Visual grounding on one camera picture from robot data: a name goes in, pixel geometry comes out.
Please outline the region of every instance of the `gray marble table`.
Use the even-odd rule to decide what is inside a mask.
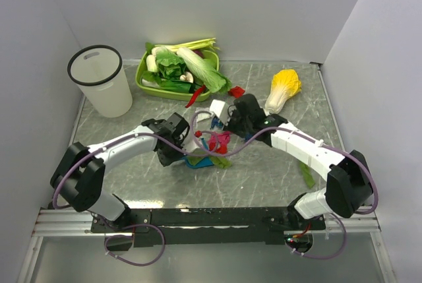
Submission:
[[[340,147],[340,140],[316,65],[302,63],[223,62],[220,70],[233,82],[252,93],[264,105],[273,75],[282,69],[295,69],[302,91],[288,100],[280,115],[300,130],[325,143]],[[166,119],[173,112],[190,119],[196,107],[208,107],[215,95],[186,109],[185,102],[145,94],[135,84],[136,66],[125,66],[133,95],[133,106],[123,116],[102,117],[87,100],[84,103],[75,141],[89,145],[122,135],[142,120]],[[229,149],[243,140],[233,137]],[[303,181],[299,162],[262,142],[254,142],[232,156],[232,167],[192,170],[183,162],[163,168],[154,152],[136,156],[113,169],[104,178],[104,189],[121,197],[133,208],[287,206],[296,196],[324,187],[314,172],[316,185],[309,189]]]

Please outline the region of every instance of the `bucket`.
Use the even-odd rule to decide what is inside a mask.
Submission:
[[[119,117],[131,108],[131,90],[116,49],[86,47],[69,61],[67,73],[103,116]]]

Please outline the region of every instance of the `green basket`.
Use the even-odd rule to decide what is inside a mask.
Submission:
[[[211,62],[213,63],[213,66],[215,66],[216,70],[218,71],[218,69],[220,68],[220,60],[218,59],[217,53],[210,51],[210,50],[201,50],[201,52],[204,55],[205,59],[211,60]],[[170,100],[184,100],[186,102],[191,100],[192,94],[170,92],[168,90],[161,90],[159,88],[153,88],[153,87],[148,87],[148,86],[142,85],[142,83],[141,83],[142,74],[145,71],[147,71],[147,68],[146,68],[146,57],[147,56],[148,56],[148,54],[145,52],[144,56],[142,57],[142,60],[140,60],[138,70],[136,71],[136,75],[135,75],[136,85],[138,85],[141,90],[143,90],[145,93],[147,93],[149,95],[162,97],[162,98],[168,98]],[[196,102],[203,102],[210,95],[211,95],[211,92],[209,90],[207,90],[205,93],[200,94],[195,101]]]

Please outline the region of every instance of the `black rim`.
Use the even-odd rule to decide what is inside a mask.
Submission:
[[[71,67],[72,67],[73,62],[74,62],[74,61],[76,60],[76,58],[77,58],[79,55],[81,55],[82,53],[84,53],[84,52],[86,52],[86,51],[88,51],[88,50],[98,49],[98,48],[108,49],[108,50],[111,50],[111,51],[113,51],[114,53],[116,53],[116,54],[117,54],[117,56],[119,57],[119,65],[117,66],[116,71],[115,71],[112,75],[110,75],[109,77],[107,77],[106,79],[104,79],[104,80],[99,80],[98,82],[93,82],[93,83],[81,82],[81,81],[79,81],[79,80],[75,79],[75,78],[72,76],[72,73],[71,73]],[[104,84],[104,83],[108,82],[109,80],[114,79],[114,78],[116,77],[116,75],[117,75],[117,74],[119,74],[119,71],[121,70],[122,65],[123,65],[123,60],[121,59],[120,53],[119,53],[119,52],[117,52],[117,50],[116,50],[114,47],[104,46],[104,45],[100,44],[100,45],[97,45],[97,46],[90,46],[90,47],[86,47],[86,48],[84,48],[84,49],[82,49],[82,50],[78,51],[78,52],[77,52],[74,56],[72,56],[72,59],[69,61],[69,64],[67,65],[67,74],[69,75],[69,77],[71,78],[71,80],[72,80],[73,82],[75,82],[75,83],[77,83],[77,84],[79,84],[79,85],[83,85],[83,86],[96,86],[96,85],[101,85],[101,84]]]

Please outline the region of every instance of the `gray wall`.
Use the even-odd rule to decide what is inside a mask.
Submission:
[[[421,0],[359,0],[323,65],[348,149],[380,190],[377,214],[400,282],[420,282]]]
[[[79,46],[54,0],[0,0],[0,281],[14,282],[80,92],[66,75]]]
[[[225,59],[323,62],[357,0],[56,0],[82,46],[215,36]]]

